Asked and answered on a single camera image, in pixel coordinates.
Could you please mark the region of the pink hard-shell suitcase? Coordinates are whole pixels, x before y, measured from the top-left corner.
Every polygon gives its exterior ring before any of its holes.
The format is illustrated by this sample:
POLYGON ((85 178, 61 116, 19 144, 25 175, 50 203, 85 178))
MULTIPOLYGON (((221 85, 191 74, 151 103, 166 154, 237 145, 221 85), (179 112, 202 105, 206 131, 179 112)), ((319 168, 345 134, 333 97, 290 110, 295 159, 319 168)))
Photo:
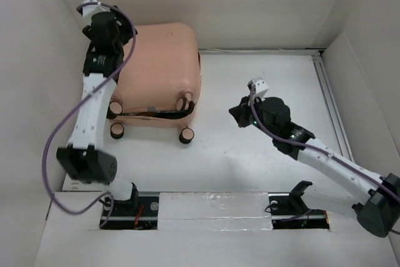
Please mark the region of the pink hard-shell suitcase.
POLYGON ((178 128, 179 141, 194 138, 190 123, 201 94, 201 56, 184 23, 137 26, 131 58, 119 74, 107 118, 114 139, 124 127, 178 128))

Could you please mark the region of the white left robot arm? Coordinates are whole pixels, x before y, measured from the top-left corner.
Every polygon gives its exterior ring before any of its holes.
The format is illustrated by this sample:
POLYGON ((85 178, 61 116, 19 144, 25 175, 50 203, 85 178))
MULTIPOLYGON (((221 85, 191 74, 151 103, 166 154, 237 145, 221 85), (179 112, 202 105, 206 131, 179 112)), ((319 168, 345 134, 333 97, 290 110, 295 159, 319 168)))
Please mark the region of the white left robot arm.
POLYGON ((104 150, 104 128, 119 73, 132 56, 124 52, 124 46, 136 41, 137 31, 117 6, 90 1, 77 11, 90 19, 82 31, 89 39, 82 100, 72 110, 76 124, 67 145, 57 149, 56 158, 71 179, 106 186, 111 208, 134 214, 139 209, 137 188, 118 176, 116 157, 104 150))

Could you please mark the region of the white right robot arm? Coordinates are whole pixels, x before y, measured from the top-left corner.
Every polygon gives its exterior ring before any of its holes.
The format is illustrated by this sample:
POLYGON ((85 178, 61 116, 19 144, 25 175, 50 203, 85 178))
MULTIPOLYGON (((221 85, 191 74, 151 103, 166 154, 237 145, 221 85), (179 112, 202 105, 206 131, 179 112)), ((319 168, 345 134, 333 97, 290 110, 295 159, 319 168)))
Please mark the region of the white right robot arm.
POLYGON ((294 123, 291 111, 277 97, 261 99, 245 96, 229 114, 240 128, 255 126, 272 139, 274 147, 295 161, 306 164, 327 176, 350 195, 350 203, 324 199, 316 201, 304 191, 289 197, 290 208, 303 213, 309 208, 338 209, 355 218, 374 236, 385 238, 399 219, 399 176, 380 175, 337 154, 315 135, 294 123))

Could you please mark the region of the aluminium side rail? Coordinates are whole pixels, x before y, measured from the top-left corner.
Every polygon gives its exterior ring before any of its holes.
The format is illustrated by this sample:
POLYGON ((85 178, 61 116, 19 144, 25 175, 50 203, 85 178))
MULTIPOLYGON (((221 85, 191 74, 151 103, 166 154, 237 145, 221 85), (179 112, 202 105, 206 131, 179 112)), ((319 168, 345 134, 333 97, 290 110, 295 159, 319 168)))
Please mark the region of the aluminium side rail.
POLYGON ((328 75, 324 67, 322 52, 316 51, 316 53, 312 55, 312 61, 322 91, 322 95, 326 103, 328 115, 330 117, 336 135, 336 140, 339 145, 340 153, 345 158, 354 162, 353 152, 351 150, 349 140, 346 135, 344 125, 331 89, 331 85, 328 80, 328 75))

